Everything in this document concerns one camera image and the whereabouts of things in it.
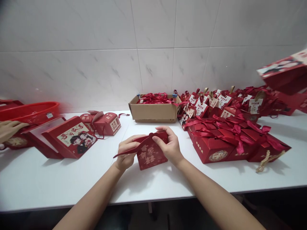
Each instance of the floor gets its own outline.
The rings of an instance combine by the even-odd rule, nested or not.
[[[235,195],[267,230],[307,229],[304,217],[307,188]],[[129,230],[219,229],[197,199],[129,205],[132,210]],[[49,230],[69,211],[66,209],[0,215],[0,229]]]

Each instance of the white table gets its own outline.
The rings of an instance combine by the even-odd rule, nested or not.
[[[65,114],[68,119],[82,113]],[[122,127],[114,137],[98,140],[79,160],[46,159],[35,148],[0,153],[0,212],[69,207],[96,183],[113,163],[118,143],[134,134],[155,132],[157,123],[135,123],[132,117],[120,118]],[[263,173],[258,163],[247,161],[202,164],[187,132],[179,123],[169,125],[177,134],[187,160],[231,193],[264,191],[307,186],[307,115],[276,119],[263,117],[259,124],[272,127],[271,134],[292,149],[267,165]],[[194,196],[187,181],[170,163],[140,171],[137,158],[119,183],[110,203],[133,203],[180,199]]]

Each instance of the white tile wall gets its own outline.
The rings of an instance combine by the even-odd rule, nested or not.
[[[304,0],[6,0],[0,97],[127,109],[136,92],[262,85],[307,43]]]

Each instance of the red satin bow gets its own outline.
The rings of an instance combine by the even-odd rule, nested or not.
[[[225,142],[230,143],[233,146],[237,146],[238,145],[238,141],[230,138],[230,137],[225,137],[223,135],[215,135],[214,133],[212,133],[211,131],[207,130],[206,128],[201,128],[199,130],[199,132],[192,132],[192,134],[196,137],[214,137],[214,138],[218,138],[220,140],[223,140]]]
[[[262,129],[259,129],[257,126],[255,126],[251,121],[247,121],[247,124],[249,127],[251,127],[253,130],[255,130],[256,132],[260,133],[263,135],[263,140],[262,143],[264,141],[267,141],[274,149],[276,149],[277,151],[282,151],[285,150],[285,148],[276,140],[274,140],[271,136],[268,135],[268,132],[271,130],[271,127],[269,126],[262,126]]]
[[[226,129],[234,134],[234,138],[238,141],[237,145],[237,153],[241,155],[244,153],[244,148],[243,148],[243,142],[247,143],[248,145],[252,145],[255,142],[251,141],[249,138],[243,136],[241,134],[241,127],[238,125],[234,125],[233,128],[230,128],[229,126],[219,123],[216,123],[217,126],[219,126],[222,129]]]
[[[196,116],[195,121],[191,121],[191,122],[187,123],[185,126],[189,127],[189,126],[200,124],[200,123],[204,124],[207,127],[207,124],[213,124],[213,123],[215,123],[215,121],[214,120],[208,120],[208,119],[203,120],[202,118],[200,118],[200,116]]]

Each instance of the cartoon couple illustration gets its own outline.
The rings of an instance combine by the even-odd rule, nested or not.
[[[282,72],[282,71],[285,71],[289,68],[292,68],[294,66],[297,66],[297,65],[300,65],[302,64],[303,62],[301,61],[297,61],[293,58],[289,58],[287,60],[283,60],[281,61],[280,63],[275,63],[275,64],[272,64],[268,67],[265,67],[265,68],[262,68],[262,69],[259,69],[258,72],[261,73],[262,75],[265,75],[265,74],[271,74],[271,73],[276,73],[276,72]]]
[[[85,153],[95,141],[96,138],[92,135],[89,135],[85,131],[79,132],[77,136],[73,136],[70,139],[70,143],[77,145],[78,154]]]

